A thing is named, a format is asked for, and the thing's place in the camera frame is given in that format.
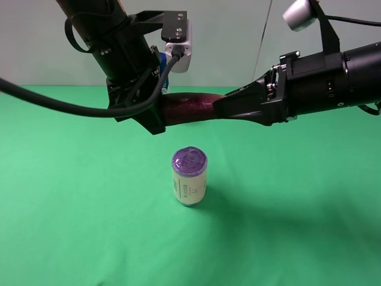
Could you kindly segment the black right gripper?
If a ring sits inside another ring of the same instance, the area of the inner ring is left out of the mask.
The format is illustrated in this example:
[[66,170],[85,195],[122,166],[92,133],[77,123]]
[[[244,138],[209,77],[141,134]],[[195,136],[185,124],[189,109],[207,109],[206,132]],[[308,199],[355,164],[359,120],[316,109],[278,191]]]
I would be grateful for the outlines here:
[[283,55],[278,66],[213,102],[218,118],[264,126],[344,106],[345,60],[341,52],[301,58]]

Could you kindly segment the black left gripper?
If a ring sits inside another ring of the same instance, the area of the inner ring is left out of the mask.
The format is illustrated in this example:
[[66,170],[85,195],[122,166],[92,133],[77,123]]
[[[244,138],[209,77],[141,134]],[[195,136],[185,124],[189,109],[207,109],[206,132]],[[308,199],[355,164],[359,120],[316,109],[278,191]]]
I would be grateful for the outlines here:
[[[159,96],[167,92],[167,78],[164,77],[164,69],[167,60],[163,53],[159,52],[156,46],[150,47],[153,56],[158,59],[158,63],[150,74],[144,72],[143,79],[134,79],[129,83],[116,84],[106,80],[109,104],[108,108],[125,108],[142,103],[152,94],[158,82]],[[132,116],[136,122],[143,126],[149,133],[157,135],[165,131],[163,113],[159,111],[159,103],[155,102],[152,107]]]

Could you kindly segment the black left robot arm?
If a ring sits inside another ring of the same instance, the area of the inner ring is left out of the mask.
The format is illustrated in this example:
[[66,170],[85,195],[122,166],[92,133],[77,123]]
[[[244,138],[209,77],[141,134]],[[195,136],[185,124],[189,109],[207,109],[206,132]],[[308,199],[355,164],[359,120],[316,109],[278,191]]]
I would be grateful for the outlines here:
[[58,1],[74,49],[92,54],[107,79],[108,108],[133,107],[160,92],[161,57],[119,1]]

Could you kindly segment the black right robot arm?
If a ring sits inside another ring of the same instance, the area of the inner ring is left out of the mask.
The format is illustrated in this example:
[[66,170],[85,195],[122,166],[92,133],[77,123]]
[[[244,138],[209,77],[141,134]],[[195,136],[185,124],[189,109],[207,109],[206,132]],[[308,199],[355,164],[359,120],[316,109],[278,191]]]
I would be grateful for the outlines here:
[[380,43],[326,55],[280,57],[256,81],[213,104],[222,119],[271,126],[304,114],[375,103],[380,106]]

